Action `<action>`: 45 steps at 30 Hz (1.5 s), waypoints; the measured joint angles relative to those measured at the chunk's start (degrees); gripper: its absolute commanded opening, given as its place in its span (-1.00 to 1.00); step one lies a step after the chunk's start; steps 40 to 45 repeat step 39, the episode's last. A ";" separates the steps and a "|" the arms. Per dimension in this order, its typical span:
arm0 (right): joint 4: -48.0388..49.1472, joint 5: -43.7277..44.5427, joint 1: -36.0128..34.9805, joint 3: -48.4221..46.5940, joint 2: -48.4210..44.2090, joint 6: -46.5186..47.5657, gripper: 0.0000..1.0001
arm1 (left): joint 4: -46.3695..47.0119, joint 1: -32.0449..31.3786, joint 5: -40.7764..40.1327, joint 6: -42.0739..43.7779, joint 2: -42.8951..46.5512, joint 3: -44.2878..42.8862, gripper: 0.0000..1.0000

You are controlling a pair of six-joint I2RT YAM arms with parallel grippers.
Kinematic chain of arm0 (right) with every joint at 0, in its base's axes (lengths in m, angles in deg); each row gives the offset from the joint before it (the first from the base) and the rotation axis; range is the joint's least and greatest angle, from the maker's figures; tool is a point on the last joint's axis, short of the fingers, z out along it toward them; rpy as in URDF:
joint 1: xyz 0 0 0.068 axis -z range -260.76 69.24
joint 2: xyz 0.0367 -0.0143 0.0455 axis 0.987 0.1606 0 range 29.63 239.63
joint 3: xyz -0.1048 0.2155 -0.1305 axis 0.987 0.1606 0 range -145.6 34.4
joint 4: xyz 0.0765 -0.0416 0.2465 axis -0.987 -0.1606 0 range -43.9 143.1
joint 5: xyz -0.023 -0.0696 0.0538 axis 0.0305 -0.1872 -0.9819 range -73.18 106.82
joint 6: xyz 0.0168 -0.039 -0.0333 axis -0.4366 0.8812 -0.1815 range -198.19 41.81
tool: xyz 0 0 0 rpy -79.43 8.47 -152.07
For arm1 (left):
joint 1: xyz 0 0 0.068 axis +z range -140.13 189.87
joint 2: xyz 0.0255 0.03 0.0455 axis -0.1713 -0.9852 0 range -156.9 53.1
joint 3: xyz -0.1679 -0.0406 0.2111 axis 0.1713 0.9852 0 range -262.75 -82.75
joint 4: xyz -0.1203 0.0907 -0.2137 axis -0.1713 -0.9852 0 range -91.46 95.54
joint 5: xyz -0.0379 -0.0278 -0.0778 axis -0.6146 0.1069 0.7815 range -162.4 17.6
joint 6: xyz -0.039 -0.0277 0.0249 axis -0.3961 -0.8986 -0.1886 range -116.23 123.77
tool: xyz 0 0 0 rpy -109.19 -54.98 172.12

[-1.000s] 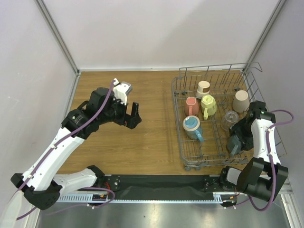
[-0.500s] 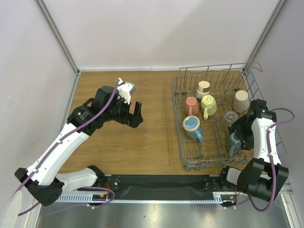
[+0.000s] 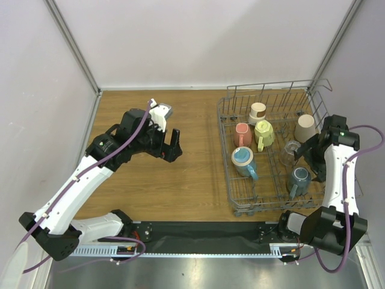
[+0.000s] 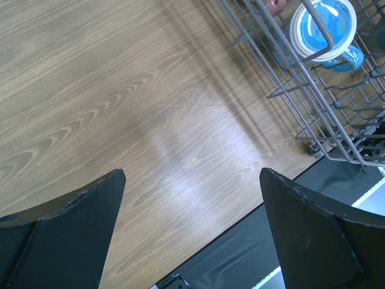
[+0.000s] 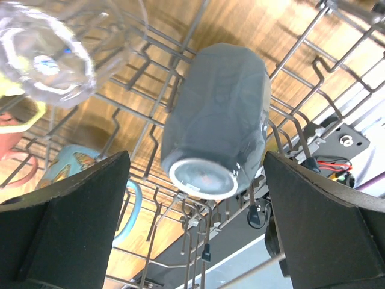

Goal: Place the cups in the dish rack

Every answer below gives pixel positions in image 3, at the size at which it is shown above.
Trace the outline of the steel tumbler brown band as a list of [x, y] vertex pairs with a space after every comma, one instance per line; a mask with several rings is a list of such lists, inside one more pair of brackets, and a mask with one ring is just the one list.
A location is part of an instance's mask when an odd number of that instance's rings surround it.
[[265, 120], [266, 105], [261, 102], [255, 102], [250, 107], [248, 123], [255, 126], [258, 122]]

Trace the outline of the grey mug white inside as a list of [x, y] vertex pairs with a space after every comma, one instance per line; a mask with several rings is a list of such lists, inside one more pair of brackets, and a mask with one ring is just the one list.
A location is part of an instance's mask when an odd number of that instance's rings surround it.
[[286, 188], [289, 198], [304, 196], [309, 190], [311, 182], [310, 172], [305, 167], [296, 167], [290, 174]]

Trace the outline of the pink floral mug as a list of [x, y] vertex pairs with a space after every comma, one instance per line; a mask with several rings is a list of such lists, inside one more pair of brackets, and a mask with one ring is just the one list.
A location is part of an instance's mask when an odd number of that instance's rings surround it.
[[236, 147], [250, 147], [253, 141], [251, 129], [247, 123], [238, 123], [235, 126], [233, 141]]

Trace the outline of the beige paper cup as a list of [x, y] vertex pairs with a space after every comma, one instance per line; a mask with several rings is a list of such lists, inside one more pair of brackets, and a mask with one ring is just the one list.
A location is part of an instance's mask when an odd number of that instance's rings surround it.
[[313, 116], [309, 114], [304, 114], [300, 116], [295, 126], [295, 139], [300, 143], [304, 143], [309, 138], [313, 137], [315, 134], [315, 120]]

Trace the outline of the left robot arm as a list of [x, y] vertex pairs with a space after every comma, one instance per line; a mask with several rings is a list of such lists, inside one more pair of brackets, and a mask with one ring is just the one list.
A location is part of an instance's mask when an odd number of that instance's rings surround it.
[[46, 205], [21, 215], [20, 224], [51, 258], [61, 261], [83, 243], [111, 237], [126, 241], [133, 235], [133, 221], [122, 210], [86, 220], [75, 220], [74, 216], [133, 155], [144, 152], [169, 163], [182, 155], [178, 129], [172, 131], [170, 143], [165, 143], [171, 114], [172, 108], [166, 104], [125, 112], [120, 123], [94, 138], [72, 176]]

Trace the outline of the clear plastic cup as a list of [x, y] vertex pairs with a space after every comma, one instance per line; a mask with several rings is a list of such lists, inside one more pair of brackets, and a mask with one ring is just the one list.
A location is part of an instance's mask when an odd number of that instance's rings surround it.
[[286, 167], [292, 167], [295, 165], [294, 152], [300, 148], [301, 143], [295, 140], [288, 141], [280, 152], [279, 160]]

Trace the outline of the blue mug orange inside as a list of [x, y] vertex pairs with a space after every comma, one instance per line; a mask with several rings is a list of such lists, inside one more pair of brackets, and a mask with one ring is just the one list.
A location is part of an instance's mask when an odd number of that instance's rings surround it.
[[236, 148], [231, 154], [231, 160], [241, 176], [251, 178], [254, 181], [259, 179], [254, 153], [250, 148], [246, 146]]

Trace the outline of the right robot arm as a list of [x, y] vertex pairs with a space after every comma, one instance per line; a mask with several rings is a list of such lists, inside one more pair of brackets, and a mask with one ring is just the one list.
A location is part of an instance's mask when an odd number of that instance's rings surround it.
[[324, 119], [320, 133], [295, 150], [295, 160], [304, 158], [316, 175], [314, 180], [325, 184], [324, 199], [309, 216], [284, 212], [277, 227], [279, 239], [299, 238], [304, 244], [343, 255], [362, 238], [368, 222], [359, 216], [355, 197], [359, 149], [359, 135], [350, 131], [346, 117], [334, 114]]

